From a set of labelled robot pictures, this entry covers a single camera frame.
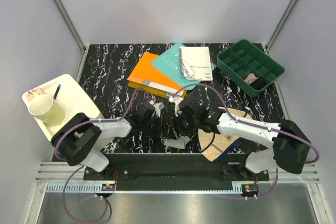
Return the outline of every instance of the white tray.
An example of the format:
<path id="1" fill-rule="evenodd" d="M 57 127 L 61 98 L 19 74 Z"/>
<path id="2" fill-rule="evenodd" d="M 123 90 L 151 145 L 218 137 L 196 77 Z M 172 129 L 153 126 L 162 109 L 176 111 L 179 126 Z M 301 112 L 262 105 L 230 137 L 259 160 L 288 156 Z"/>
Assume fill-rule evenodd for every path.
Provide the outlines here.
<path id="1" fill-rule="evenodd" d="M 56 97 L 56 101 L 65 111 L 65 118 L 63 122 L 59 125 L 49 126 L 44 124 L 41 120 L 35 118 L 37 124 L 40 126 L 49 141 L 53 135 L 77 113 L 83 112 L 89 118 L 103 118 L 94 102 L 69 74 L 63 74 L 54 80 L 38 86 L 37 88 L 40 88 L 44 94 L 50 94 L 53 97 L 59 84 L 61 84 L 61 88 Z M 28 107 L 29 102 L 26 98 L 27 93 L 28 91 L 22 95 L 22 100 Z"/>

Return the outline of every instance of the metal floor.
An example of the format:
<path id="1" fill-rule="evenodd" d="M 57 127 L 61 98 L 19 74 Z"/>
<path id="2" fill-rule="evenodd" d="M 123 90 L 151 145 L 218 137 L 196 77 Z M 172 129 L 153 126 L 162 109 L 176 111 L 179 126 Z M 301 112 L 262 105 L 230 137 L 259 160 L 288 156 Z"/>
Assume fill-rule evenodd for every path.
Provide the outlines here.
<path id="1" fill-rule="evenodd" d="M 262 184 L 261 193 L 271 185 Z M 66 194 L 70 212 L 82 221 L 93 221 L 104 211 L 98 199 L 78 202 L 89 194 Z M 106 224 L 213 224 L 213 223 L 318 223 L 304 184 L 280 184 L 268 198 L 257 201 L 227 199 L 237 195 L 114 194 L 112 206 L 100 223 Z M 61 193 L 46 193 L 38 224 L 77 223 L 63 209 Z"/>

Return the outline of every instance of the white booklet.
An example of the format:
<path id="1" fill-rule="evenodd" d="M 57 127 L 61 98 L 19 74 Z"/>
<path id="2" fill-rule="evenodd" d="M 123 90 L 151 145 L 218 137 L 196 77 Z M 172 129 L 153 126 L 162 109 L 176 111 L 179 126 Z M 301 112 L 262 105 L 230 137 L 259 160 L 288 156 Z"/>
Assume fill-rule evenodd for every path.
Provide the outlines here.
<path id="1" fill-rule="evenodd" d="M 180 47 L 180 69 L 188 80 L 212 81 L 208 47 Z"/>

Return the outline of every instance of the paper cup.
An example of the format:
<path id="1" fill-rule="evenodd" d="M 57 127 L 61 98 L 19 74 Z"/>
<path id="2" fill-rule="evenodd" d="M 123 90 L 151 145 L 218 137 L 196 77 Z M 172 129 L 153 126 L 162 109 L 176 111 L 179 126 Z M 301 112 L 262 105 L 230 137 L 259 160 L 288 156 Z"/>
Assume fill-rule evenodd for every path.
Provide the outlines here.
<path id="1" fill-rule="evenodd" d="M 65 118 L 64 110 L 48 94 L 40 94 L 34 97 L 29 103 L 28 111 L 35 118 L 48 125 L 58 125 Z"/>

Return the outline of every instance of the green compartment tray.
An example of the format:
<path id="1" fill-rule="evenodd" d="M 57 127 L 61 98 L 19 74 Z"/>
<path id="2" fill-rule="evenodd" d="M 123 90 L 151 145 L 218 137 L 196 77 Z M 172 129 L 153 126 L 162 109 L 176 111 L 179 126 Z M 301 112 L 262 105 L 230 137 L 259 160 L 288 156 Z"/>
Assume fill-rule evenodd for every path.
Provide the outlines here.
<path id="1" fill-rule="evenodd" d="M 248 40 L 241 40 L 217 56 L 217 67 L 250 97 L 256 97 L 285 72 Z M 258 79 L 247 84 L 244 79 L 254 73 Z"/>

